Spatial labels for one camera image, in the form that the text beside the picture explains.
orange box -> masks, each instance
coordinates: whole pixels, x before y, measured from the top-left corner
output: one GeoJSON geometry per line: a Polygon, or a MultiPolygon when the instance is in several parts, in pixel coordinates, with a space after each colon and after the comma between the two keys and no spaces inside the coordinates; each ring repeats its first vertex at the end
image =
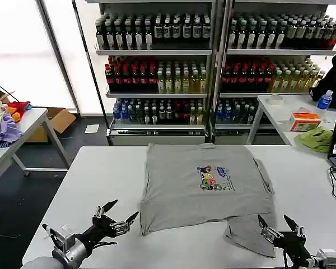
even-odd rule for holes
{"type": "Polygon", "coordinates": [[[292,113],[290,131],[306,132],[315,129],[321,123],[321,119],[315,113],[292,113]]]}

green towel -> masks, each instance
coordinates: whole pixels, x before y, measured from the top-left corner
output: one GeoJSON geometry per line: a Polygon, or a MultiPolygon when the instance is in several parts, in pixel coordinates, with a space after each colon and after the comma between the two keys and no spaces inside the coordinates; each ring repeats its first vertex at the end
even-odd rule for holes
{"type": "Polygon", "coordinates": [[[316,152],[329,152],[333,132],[318,127],[298,135],[301,143],[316,152]]]}

red cloth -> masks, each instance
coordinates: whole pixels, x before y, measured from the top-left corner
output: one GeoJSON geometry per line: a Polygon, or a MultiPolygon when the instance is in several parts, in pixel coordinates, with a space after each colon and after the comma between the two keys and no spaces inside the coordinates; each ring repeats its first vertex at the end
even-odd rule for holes
{"type": "Polygon", "coordinates": [[[25,113],[25,106],[30,102],[12,102],[8,103],[8,106],[11,108],[17,108],[15,112],[18,112],[20,114],[20,118],[22,118],[22,115],[25,113]]]}

white table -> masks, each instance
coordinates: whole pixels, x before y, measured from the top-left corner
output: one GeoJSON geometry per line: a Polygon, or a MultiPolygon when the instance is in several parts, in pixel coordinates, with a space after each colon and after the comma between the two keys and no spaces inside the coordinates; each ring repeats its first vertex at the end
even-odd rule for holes
{"type": "MultiPolygon", "coordinates": [[[[247,145],[253,143],[254,137],[256,135],[256,130],[259,127],[260,120],[263,113],[271,121],[274,128],[277,130],[282,140],[287,145],[297,145],[296,136],[301,132],[290,132],[286,126],[286,121],[290,119],[292,113],[297,112],[301,107],[308,109],[311,112],[315,111],[316,102],[312,101],[310,95],[281,95],[283,97],[283,104],[281,105],[270,105],[268,100],[270,95],[258,95],[259,107],[256,111],[256,116],[251,126],[248,139],[246,140],[247,145]]],[[[333,130],[336,121],[336,111],[328,110],[325,114],[326,119],[330,122],[321,122],[320,126],[327,129],[333,130]]]]}
{"type": "Polygon", "coordinates": [[[22,116],[22,119],[17,123],[17,128],[22,130],[23,135],[13,143],[10,147],[0,148],[0,176],[9,168],[14,161],[24,172],[25,175],[28,175],[30,171],[67,171],[71,165],[71,161],[64,152],[63,146],[60,143],[50,120],[46,116],[46,108],[32,108],[25,112],[22,116]],[[53,145],[56,147],[60,158],[62,159],[65,167],[62,168],[27,168],[16,156],[15,152],[25,143],[25,141],[37,130],[37,128],[42,125],[50,137],[53,145]]]}
{"type": "MultiPolygon", "coordinates": [[[[98,205],[118,199],[109,211],[125,220],[139,210],[144,185],[146,146],[85,146],[80,149],[24,257],[23,264],[50,256],[54,247],[41,227],[68,225],[81,233],[91,226],[98,205]]],[[[305,227],[306,248],[336,250],[336,201],[326,174],[328,163],[292,146],[247,146],[265,165],[275,190],[278,230],[288,230],[283,214],[305,227]]],[[[131,233],[114,239],[118,245],[95,249],[81,268],[272,268],[283,267],[283,252],[265,258],[223,240],[225,222],[211,222],[139,235],[139,220],[131,233]]]]}

robotic arm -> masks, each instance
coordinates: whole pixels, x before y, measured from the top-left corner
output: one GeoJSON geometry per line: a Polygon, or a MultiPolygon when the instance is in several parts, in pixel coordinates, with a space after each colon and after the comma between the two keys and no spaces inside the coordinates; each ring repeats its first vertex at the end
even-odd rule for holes
{"type": "Polygon", "coordinates": [[[284,218],[291,231],[275,231],[258,215],[262,236],[274,247],[283,249],[285,268],[288,268],[287,254],[292,261],[293,269],[299,267],[336,269],[336,252],[333,249],[319,249],[316,256],[311,255],[304,246],[306,242],[304,227],[299,227],[286,215],[284,218]]]}
{"type": "Polygon", "coordinates": [[[39,257],[23,265],[21,269],[78,269],[82,261],[88,258],[95,248],[117,244],[101,240],[105,237],[115,238],[129,232],[138,212],[126,221],[116,222],[105,215],[116,203],[117,200],[103,207],[99,206],[92,217],[92,226],[82,234],[75,234],[66,226],[56,231],[43,224],[43,228],[55,245],[52,251],[53,258],[39,257]]]}

